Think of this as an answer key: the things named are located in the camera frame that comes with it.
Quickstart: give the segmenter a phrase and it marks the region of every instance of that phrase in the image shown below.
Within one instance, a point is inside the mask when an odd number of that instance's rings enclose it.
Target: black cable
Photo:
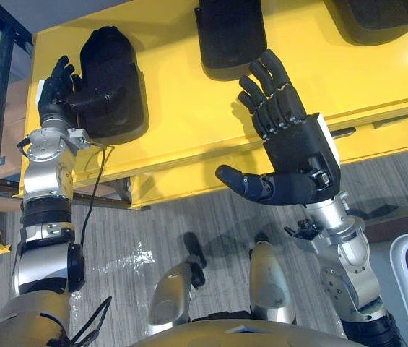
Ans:
[[[103,169],[104,169],[104,164],[105,164],[105,148],[102,149],[102,152],[103,152],[103,159],[101,160],[100,173],[97,175],[95,188],[93,188],[93,194],[91,195],[90,209],[88,210],[87,216],[85,217],[85,221],[83,223],[82,238],[80,240],[80,244],[82,245],[82,247],[83,247],[83,242],[85,240],[85,229],[87,228],[88,219],[90,219],[91,211],[93,209],[93,204],[95,202],[96,189],[97,189],[98,184],[100,183],[101,175],[103,174]]]
[[[102,302],[102,304],[96,309],[95,313],[93,313],[92,316],[88,319],[88,321],[84,324],[82,329],[80,329],[79,332],[74,336],[74,338],[72,338],[71,346],[73,347],[89,346],[91,342],[93,342],[98,337],[100,333],[100,329],[103,326],[105,316],[108,313],[111,301],[112,301],[112,296],[109,296],[105,301]],[[103,311],[103,313],[101,314],[101,318],[100,318],[99,323],[97,324],[96,329],[88,333],[87,336],[83,338],[83,340],[81,340],[80,342],[77,342],[80,336],[82,336],[83,333],[95,321],[96,317],[99,315],[99,313],[101,313],[101,311]]]

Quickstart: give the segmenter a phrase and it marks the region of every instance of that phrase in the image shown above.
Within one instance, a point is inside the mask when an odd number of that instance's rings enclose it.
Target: black foam holder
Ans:
[[[260,0],[199,0],[195,9],[202,67],[215,80],[250,74],[266,50]]]

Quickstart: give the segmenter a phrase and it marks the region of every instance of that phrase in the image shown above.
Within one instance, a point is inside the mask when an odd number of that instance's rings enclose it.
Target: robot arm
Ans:
[[[308,219],[286,228],[295,243],[314,253],[321,284],[350,340],[366,346],[400,346],[393,317],[384,308],[380,286],[369,264],[369,245],[360,218],[347,214],[339,193],[337,149],[319,114],[307,115],[281,61],[270,50],[249,66],[239,100],[252,114],[265,141],[274,172],[246,174],[220,166],[217,177],[248,200],[265,205],[303,206]]]
[[[16,297],[0,311],[0,346],[84,346],[97,335],[76,343],[79,334],[72,341],[66,334],[70,294],[84,285],[82,245],[75,242],[71,223],[71,172],[77,152],[92,143],[84,129],[76,129],[75,115],[64,103],[72,93],[74,68],[68,62],[60,58],[45,81],[38,104],[41,128],[18,145],[29,166],[12,276]],[[26,153],[25,145],[30,145]],[[109,303],[108,298],[99,310]]]

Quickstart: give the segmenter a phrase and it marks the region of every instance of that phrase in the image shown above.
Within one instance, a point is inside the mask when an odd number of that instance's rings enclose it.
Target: robot forearm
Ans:
[[[29,167],[12,277],[16,297],[0,311],[0,346],[67,346],[70,293],[84,284],[82,247],[74,243],[71,224],[71,171],[77,151],[90,144],[83,129],[57,116],[25,144]]]
[[[350,340],[366,346],[401,346],[393,317],[386,311],[369,263],[364,221],[348,215],[344,195],[304,205],[308,219],[286,228],[295,243],[316,254],[321,285]]]

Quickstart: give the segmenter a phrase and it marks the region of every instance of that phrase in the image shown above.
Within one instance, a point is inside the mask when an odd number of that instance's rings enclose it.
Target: gray carpet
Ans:
[[[369,213],[386,204],[408,206],[408,153],[345,166],[349,204]],[[74,208],[79,232],[87,207]],[[318,285],[317,261],[282,231],[302,218],[299,207],[267,207],[229,191],[155,205],[145,211],[95,208],[84,247],[87,284],[72,297],[71,335],[109,295],[113,303],[94,346],[128,346],[146,335],[148,302],[156,282],[186,250],[193,231],[203,244],[207,283],[193,291],[191,318],[248,309],[248,250],[264,230],[275,245],[298,308],[298,324],[335,335],[342,327]],[[3,215],[7,241],[17,243],[19,213]],[[14,255],[0,256],[0,307],[10,298]]]

